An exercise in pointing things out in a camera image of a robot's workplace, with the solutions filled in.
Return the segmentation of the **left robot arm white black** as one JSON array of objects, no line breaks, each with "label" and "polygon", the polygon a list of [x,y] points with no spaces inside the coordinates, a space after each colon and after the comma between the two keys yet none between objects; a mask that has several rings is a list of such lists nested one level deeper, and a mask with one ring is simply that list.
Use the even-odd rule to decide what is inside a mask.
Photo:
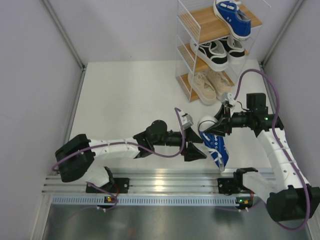
[{"label": "left robot arm white black", "polygon": [[145,131],[120,140],[93,140],[78,134],[55,152],[56,169],[63,183],[78,180],[93,184],[103,193],[114,188],[109,160],[140,159],[154,154],[156,146],[178,147],[185,162],[206,159],[195,145],[203,140],[188,127],[183,132],[168,130],[163,120],[155,120]]}]

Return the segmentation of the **blue canvas sneaker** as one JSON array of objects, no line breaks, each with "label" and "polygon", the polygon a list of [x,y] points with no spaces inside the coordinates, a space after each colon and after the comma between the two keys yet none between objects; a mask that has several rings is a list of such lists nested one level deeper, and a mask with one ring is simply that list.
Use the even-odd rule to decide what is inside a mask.
[{"label": "blue canvas sneaker", "polygon": [[197,131],[211,158],[219,170],[224,172],[229,160],[229,152],[226,148],[224,138],[213,133],[205,133],[205,130],[212,127],[217,122],[218,120],[213,116],[203,116],[197,123]]},{"label": "blue canvas sneaker", "polygon": [[213,12],[229,29],[231,36],[236,40],[246,40],[251,35],[252,22],[240,10],[240,1],[215,0]]}]

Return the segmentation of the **black white sneaker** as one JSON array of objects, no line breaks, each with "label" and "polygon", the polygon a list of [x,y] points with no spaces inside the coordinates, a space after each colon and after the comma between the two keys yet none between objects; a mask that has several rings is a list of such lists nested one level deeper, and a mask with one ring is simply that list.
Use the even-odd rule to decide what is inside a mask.
[{"label": "black white sneaker", "polygon": [[213,71],[222,72],[228,68],[229,61],[227,52],[219,40],[197,44],[191,38],[189,44],[192,52],[203,60]]},{"label": "black white sneaker", "polygon": [[242,43],[231,35],[219,39],[227,54],[227,59],[232,65],[239,65],[245,62],[246,54]]}]

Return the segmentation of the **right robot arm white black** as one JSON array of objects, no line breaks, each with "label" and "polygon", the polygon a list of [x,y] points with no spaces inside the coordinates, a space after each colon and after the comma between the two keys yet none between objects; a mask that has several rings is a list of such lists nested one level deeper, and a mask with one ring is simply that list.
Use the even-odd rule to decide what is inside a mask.
[{"label": "right robot arm white black", "polygon": [[227,164],[223,137],[230,135],[234,128],[250,128],[270,162],[275,183],[253,167],[238,168],[233,173],[231,186],[222,186],[219,192],[253,192],[266,204],[275,222],[310,219],[320,204],[320,189],[312,187],[300,172],[281,120],[268,113],[266,95],[248,93],[245,111],[234,112],[235,103],[231,93],[224,93],[218,113],[202,117],[197,124],[198,132],[216,165],[223,169]]}]

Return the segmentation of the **beige lace sneaker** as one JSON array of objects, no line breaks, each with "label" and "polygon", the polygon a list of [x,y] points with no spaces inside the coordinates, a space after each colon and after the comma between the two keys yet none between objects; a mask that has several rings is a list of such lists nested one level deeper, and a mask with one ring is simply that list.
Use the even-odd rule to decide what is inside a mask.
[{"label": "beige lace sneaker", "polygon": [[231,91],[231,84],[222,72],[216,72],[212,69],[206,71],[207,79],[216,91],[218,99],[222,94],[229,93]]},{"label": "beige lace sneaker", "polygon": [[191,88],[195,91],[204,105],[211,106],[216,102],[216,90],[209,82],[205,72],[193,73],[190,71],[187,75],[187,79]]}]

